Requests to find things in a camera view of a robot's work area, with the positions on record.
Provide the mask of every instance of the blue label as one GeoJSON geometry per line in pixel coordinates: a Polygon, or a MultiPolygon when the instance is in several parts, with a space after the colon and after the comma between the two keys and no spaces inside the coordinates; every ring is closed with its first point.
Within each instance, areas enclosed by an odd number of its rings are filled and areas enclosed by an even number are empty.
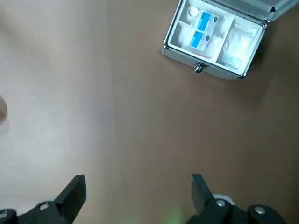
{"type": "Polygon", "coordinates": [[[191,47],[197,48],[200,40],[202,38],[202,33],[201,32],[195,32],[194,37],[191,40],[191,47]]]}
{"type": "Polygon", "coordinates": [[[210,16],[211,16],[211,14],[203,12],[201,15],[201,19],[198,23],[197,29],[205,31],[207,23],[209,22],[210,16]]]}

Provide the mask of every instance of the metal case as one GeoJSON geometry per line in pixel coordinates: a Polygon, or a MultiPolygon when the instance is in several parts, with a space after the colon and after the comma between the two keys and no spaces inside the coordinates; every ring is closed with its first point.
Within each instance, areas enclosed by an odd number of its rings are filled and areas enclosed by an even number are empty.
{"type": "Polygon", "coordinates": [[[180,48],[175,48],[169,44],[170,38],[172,38],[171,34],[173,34],[174,29],[177,26],[179,20],[178,17],[182,13],[186,1],[188,0],[180,0],[178,4],[166,38],[163,42],[162,54],[194,67],[194,70],[197,73],[204,71],[222,79],[244,78],[264,36],[268,23],[277,19],[299,2],[299,0],[195,0],[220,8],[228,13],[241,17],[262,27],[262,31],[255,42],[255,46],[253,47],[252,54],[249,56],[244,72],[242,71],[241,74],[238,74],[226,69],[224,66],[219,66],[216,63],[209,62],[202,57],[198,57],[192,53],[186,52],[185,50],[181,50],[180,48]]]}

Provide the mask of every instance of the white box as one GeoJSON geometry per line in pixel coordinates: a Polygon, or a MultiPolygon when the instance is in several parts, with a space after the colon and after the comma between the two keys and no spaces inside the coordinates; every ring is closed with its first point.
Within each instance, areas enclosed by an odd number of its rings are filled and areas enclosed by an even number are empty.
{"type": "Polygon", "coordinates": [[[244,78],[268,24],[298,2],[180,0],[164,40],[162,54],[194,67],[197,73],[204,71],[223,79],[244,78]],[[196,9],[200,13],[194,17],[196,9]],[[190,45],[196,34],[201,32],[198,22],[203,11],[218,17],[207,47],[202,48],[204,51],[190,45]]]}

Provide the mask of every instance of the white bottle cap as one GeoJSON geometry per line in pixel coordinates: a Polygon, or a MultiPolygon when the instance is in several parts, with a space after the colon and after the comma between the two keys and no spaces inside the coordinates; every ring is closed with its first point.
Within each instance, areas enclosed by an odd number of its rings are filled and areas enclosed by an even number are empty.
{"type": "Polygon", "coordinates": [[[192,17],[196,17],[198,15],[199,11],[195,6],[191,6],[189,8],[189,15],[192,17]]]}

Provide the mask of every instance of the plastic packet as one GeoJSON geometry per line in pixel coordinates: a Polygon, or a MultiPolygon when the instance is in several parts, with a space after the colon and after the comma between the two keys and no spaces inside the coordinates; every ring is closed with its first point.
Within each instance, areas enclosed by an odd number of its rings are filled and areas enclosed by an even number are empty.
{"type": "Polygon", "coordinates": [[[220,60],[237,69],[247,61],[257,29],[234,23],[220,53],[220,60]]]}

